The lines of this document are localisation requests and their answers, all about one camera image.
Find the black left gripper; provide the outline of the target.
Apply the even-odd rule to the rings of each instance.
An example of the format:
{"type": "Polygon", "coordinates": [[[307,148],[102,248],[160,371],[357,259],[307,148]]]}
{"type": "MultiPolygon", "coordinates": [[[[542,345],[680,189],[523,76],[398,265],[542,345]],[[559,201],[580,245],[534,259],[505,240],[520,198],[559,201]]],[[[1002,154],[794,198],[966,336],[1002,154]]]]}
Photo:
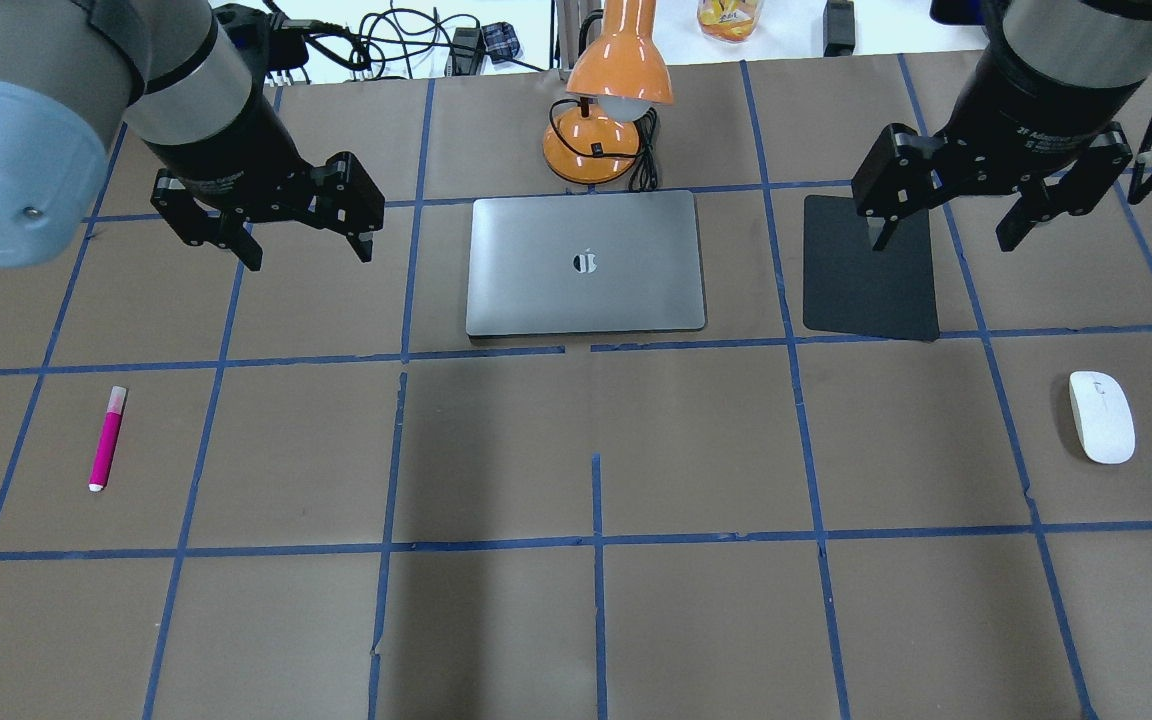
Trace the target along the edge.
{"type": "Polygon", "coordinates": [[[387,200],[353,152],[311,167],[270,100],[248,97],[236,118],[200,141],[143,138],[162,164],[151,204],[188,247],[217,247],[247,270],[262,270],[262,247],[247,222],[310,223],[346,238],[361,263],[372,260],[372,234],[387,200]]]}

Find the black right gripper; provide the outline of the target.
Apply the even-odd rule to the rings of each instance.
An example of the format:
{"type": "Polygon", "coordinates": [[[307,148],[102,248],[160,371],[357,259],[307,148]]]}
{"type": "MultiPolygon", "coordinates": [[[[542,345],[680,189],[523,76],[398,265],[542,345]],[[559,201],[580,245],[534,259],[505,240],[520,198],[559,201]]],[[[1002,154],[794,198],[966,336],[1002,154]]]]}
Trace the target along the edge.
{"type": "Polygon", "coordinates": [[[1123,105],[961,100],[937,138],[884,127],[851,179],[870,249],[886,250],[902,219],[960,196],[1020,194],[996,223],[1005,252],[1038,223],[1087,214],[1134,158],[1116,122],[1123,105]]]}

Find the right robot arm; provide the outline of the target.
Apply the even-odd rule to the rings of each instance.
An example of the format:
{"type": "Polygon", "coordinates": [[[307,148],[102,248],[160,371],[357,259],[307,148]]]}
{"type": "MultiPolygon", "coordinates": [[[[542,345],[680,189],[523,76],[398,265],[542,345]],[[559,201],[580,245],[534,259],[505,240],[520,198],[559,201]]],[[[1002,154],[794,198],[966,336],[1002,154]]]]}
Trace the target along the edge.
{"type": "Polygon", "coordinates": [[[983,1],[988,44],[931,136],[882,128],[851,181],[870,247],[961,196],[1015,196],[1009,252],[1039,223],[1096,209],[1126,168],[1152,191],[1152,1],[983,1]]]}

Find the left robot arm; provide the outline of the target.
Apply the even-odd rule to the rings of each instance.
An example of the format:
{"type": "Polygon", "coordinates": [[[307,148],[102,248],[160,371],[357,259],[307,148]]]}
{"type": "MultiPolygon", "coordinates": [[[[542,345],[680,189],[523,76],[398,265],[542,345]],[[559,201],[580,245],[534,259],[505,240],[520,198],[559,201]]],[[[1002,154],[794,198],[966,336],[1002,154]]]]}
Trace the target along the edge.
{"type": "Polygon", "coordinates": [[[0,266],[68,247],[106,183],[120,128],[160,161],[156,214],[189,247],[262,266],[248,223],[343,236],[362,263],[385,199],[353,152],[308,162],[262,91],[314,36],[268,3],[0,1],[0,266]]]}

